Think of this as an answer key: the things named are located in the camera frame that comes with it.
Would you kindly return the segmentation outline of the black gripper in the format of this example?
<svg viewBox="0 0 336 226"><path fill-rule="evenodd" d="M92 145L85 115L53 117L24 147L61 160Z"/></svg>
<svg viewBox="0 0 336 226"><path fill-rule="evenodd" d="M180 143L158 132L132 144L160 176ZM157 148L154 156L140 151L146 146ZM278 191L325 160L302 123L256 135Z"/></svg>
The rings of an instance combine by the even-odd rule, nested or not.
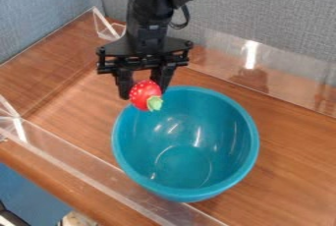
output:
<svg viewBox="0 0 336 226"><path fill-rule="evenodd" d="M180 27L170 23L169 18L146 19L144 22L128 18L124 36L97 48L97 73L116 75L120 98L124 100L128 100L133 85L133 71L150 70L149 78L165 92L176 67L189 63L188 53L193 43L168 36L169 27Z"/></svg>

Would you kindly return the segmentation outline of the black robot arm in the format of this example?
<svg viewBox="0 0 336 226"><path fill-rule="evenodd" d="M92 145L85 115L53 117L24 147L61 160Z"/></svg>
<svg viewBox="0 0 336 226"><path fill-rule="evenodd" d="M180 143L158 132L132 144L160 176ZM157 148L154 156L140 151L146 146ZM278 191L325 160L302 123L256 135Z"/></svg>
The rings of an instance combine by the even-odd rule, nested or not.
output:
<svg viewBox="0 0 336 226"><path fill-rule="evenodd" d="M149 78L165 91L174 70L188 65L193 42L169 37L166 31L188 25L189 1L126 0L125 35L96 50L97 73L113 75L121 99L128 99L134 71L149 70Z"/></svg>

